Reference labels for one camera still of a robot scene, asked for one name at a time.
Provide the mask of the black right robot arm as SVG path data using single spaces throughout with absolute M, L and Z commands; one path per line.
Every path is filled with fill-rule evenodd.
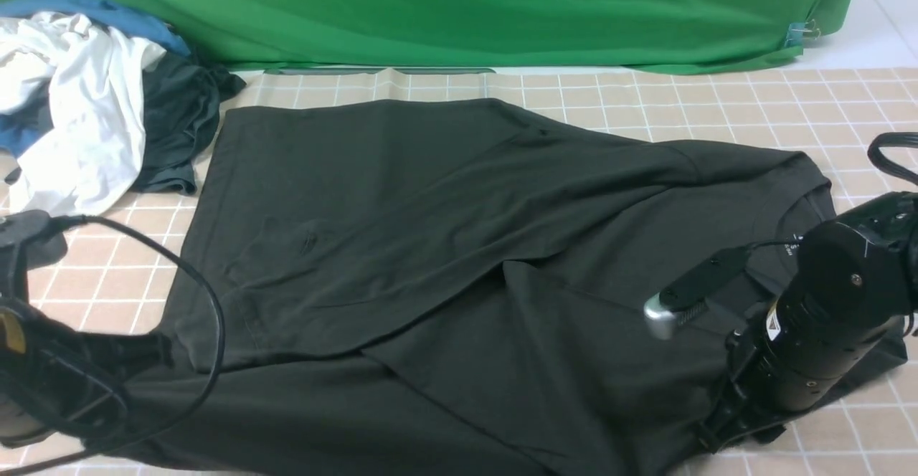
M 726 339 L 726 372 L 695 433 L 716 453 L 779 437 L 830 403 L 852 368 L 916 310 L 916 195 L 891 192 L 804 235 L 787 289 Z

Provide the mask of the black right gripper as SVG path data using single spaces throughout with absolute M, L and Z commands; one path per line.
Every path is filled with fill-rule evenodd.
M 820 338 L 815 327 L 795 325 L 793 317 L 773 304 L 728 342 L 726 378 L 711 413 L 695 427 L 704 451 L 773 442 L 786 424 L 813 413 L 846 374 L 846 348 Z

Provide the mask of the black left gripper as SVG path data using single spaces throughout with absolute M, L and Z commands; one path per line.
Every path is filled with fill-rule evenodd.
M 13 297 L 1 306 L 1 440 L 7 449 L 52 434 L 105 439 L 129 423 L 128 382 L 173 363 L 161 333 L 72 329 Z

